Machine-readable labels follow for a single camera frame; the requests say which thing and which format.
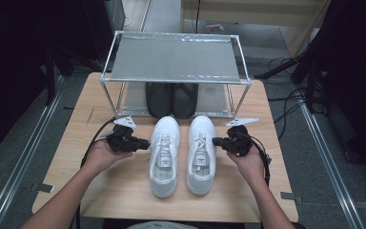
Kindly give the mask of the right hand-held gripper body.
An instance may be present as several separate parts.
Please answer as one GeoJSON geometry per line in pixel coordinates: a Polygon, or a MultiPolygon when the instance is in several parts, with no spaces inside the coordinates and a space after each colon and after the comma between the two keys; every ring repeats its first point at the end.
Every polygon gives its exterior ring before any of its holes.
{"type": "Polygon", "coordinates": [[[255,143],[245,125],[256,121],[258,121],[257,117],[250,117],[235,118],[226,123],[225,126],[228,128],[227,134],[229,137],[228,142],[224,144],[225,150],[239,156],[246,156],[255,143]]]}

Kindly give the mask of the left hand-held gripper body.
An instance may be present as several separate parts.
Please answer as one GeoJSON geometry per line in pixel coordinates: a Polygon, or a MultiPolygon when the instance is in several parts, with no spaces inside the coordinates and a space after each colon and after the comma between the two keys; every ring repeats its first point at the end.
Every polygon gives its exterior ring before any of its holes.
{"type": "Polygon", "coordinates": [[[116,119],[111,131],[106,133],[106,140],[114,152],[135,152],[139,149],[137,138],[132,136],[136,124],[130,116],[116,119]]]}

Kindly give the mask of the white sneaker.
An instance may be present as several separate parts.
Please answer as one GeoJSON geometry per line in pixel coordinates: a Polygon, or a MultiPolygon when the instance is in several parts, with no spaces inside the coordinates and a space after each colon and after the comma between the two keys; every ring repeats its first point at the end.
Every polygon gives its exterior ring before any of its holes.
{"type": "Polygon", "coordinates": [[[208,194],[214,184],[216,149],[213,138],[216,132],[206,116],[196,117],[189,130],[187,187],[196,195],[208,194]]]}
{"type": "Polygon", "coordinates": [[[159,119],[152,131],[149,169],[152,193],[159,198],[171,196],[176,189],[179,143],[176,120],[170,116],[159,119]]]}

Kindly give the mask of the black slipper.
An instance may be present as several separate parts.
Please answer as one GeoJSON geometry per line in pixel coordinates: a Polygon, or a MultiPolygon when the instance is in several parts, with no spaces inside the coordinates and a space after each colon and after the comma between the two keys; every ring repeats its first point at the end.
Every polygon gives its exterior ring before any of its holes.
{"type": "Polygon", "coordinates": [[[198,85],[177,83],[173,85],[173,115],[179,119],[190,118],[197,105],[198,85]]]}
{"type": "Polygon", "coordinates": [[[146,83],[146,103],[151,116],[161,118],[171,113],[171,85],[168,83],[146,83]]]}

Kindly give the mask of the metal shoe rack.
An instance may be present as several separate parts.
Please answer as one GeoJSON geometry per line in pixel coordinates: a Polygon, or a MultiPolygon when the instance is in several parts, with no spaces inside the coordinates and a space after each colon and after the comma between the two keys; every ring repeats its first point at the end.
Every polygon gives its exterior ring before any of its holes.
{"type": "Polygon", "coordinates": [[[99,81],[115,116],[147,115],[145,84],[199,86],[197,115],[237,116],[252,85],[237,35],[116,31],[99,81]]]}

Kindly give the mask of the person's left hand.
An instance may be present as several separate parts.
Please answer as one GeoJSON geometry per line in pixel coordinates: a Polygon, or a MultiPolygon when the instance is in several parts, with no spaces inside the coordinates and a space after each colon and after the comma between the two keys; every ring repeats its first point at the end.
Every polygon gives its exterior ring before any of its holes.
{"type": "Polygon", "coordinates": [[[87,177],[97,177],[116,161],[130,156],[132,156],[132,152],[114,152],[105,140],[99,140],[92,145],[80,171],[87,177]]]}

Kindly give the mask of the person's right hand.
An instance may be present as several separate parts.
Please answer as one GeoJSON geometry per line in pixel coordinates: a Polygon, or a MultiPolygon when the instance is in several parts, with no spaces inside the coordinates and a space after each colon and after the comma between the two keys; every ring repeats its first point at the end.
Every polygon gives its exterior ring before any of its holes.
{"type": "Polygon", "coordinates": [[[227,153],[227,156],[236,164],[239,173],[252,189],[266,185],[264,180],[264,166],[259,151],[252,146],[245,156],[227,153]]]}

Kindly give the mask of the grey tape piece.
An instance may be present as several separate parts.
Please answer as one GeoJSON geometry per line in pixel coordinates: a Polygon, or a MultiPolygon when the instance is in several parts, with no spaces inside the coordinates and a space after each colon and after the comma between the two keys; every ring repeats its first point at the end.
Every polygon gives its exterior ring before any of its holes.
{"type": "Polygon", "coordinates": [[[286,199],[286,200],[293,200],[295,202],[295,204],[302,204],[303,203],[303,198],[296,196],[293,193],[288,193],[288,192],[281,192],[280,196],[282,199],[286,199]]]}
{"type": "Polygon", "coordinates": [[[31,189],[35,192],[51,193],[54,189],[54,186],[44,183],[33,183],[31,189]]]}

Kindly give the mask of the person's grey clothing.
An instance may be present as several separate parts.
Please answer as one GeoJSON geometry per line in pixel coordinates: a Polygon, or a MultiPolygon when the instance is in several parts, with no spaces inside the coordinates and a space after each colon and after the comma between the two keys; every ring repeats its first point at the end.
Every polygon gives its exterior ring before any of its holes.
{"type": "Polygon", "coordinates": [[[169,221],[148,221],[128,226],[127,229],[196,229],[181,223],[169,221]]]}

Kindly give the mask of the black tripod stand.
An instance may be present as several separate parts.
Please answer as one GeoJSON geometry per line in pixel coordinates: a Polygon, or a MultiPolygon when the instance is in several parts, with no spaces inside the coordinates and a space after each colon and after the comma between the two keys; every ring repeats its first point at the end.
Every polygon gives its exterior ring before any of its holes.
{"type": "Polygon", "coordinates": [[[296,66],[295,70],[291,75],[291,80],[294,84],[299,84],[305,77],[308,78],[307,89],[306,89],[306,106],[311,114],[315,113],[314,109],[314,92],[315,83],[318,74],[317,61],[314,58],[313,52],[307,48],[298,56],[291,58],[287,62],[269,70],[266,73],[257,74],[254,76],[255,79],[268,79],[278,73],[284,72],[285,70],[296,66]]]}

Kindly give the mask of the black metal stand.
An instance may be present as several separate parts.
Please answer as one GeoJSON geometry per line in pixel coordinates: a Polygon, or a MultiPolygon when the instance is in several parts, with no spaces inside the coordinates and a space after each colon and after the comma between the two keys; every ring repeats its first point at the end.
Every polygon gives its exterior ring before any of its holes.
{"type": "Polygon", "coordinates": [[[64,46],[50,46],[46,52],[45,65],[47,81],[47,106],[53,102],[55,96],[54,67],[57,67],[58,70],[64,75],[72,74],[71,62],[68,60],[69,57],[89,68],[93,72],[101,72],[101,68],[98,65],[74,52],[72,49],[64,46]]]}

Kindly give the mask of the red booklet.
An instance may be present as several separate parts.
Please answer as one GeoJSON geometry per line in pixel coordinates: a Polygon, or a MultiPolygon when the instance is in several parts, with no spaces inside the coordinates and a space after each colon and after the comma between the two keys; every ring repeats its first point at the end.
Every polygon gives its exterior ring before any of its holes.
{"type": "Polygon", "coordinates": [[[204,21],[204,25],[209,33],[224,33],[225,32],[224,27],[218,22],[204,21]]]}

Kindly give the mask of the light wooden cabinet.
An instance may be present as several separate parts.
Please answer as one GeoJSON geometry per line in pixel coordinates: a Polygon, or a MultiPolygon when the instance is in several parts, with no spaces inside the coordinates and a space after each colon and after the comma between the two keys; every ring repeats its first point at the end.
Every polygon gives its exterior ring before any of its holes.
{"type": "Polygon", "coordinates": [[[180,30],[184,20],[279,26],[291,57],[302,52],[321,25],[331,0],[180,0],[180,30]]]}

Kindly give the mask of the metal floor rail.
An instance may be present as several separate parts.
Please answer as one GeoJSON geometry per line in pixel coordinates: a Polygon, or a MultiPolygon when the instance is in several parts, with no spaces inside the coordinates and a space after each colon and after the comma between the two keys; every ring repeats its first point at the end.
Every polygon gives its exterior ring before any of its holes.
{"type": "Polygon", "coordinates": [[[306,120],[308,128],[314,139],[319,156],[328,174],[329,180],[335,191],[335,195],[342,209],[342,212],[349,224],[350,229],[366,229],[363,220],[356,208],[352,195],[340,174],[337,165],[332,157],[331,151],[324,139],[323,134],[317,124],[315,116],[310,114],[308,108],[302,105],[301,111],[306,120]]]}
{"type": "Polygon", "coordinates": [[[3,189],[0,192],[0,224],[7,213],[10,204],[17,192],[17,189],[31,164],[31,160],[39,145],[39,142],[45,133],[47,126],[53,116],[58,102],[63,94],[64,86],[67,84],[68,78],[60,75],[55,82],[57,91],[50,105],[47,105],[42,114],[40,115],[31,135],[25,145],[20,157],[17,159],[16,164],[5,183],[3,189]]]}

